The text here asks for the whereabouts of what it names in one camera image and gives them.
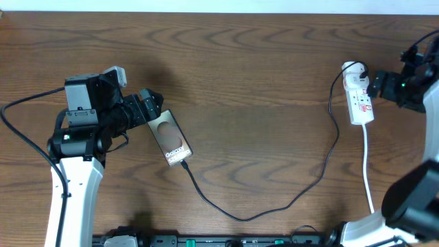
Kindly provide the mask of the Galaxy S25 Ultra smartphone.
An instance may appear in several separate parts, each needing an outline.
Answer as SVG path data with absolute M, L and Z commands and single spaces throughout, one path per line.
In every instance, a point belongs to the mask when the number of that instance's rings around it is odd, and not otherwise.
M 163 111 L 160 117 L 147 124 L 168 166 L 174 166 L 193 155 L 193 150 L 170 109 Z

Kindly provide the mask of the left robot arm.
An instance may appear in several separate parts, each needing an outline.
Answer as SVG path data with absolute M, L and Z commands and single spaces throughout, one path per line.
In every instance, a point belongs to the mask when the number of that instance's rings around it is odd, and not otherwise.
M 112 141 L 157 119 L 163 96 L 150 89 L 123 96 L 123 69 L 76 75 L 64 83 L 68 109 L 48 140 L 52 197 L 46 246 L 91 246 L 99 184 Z

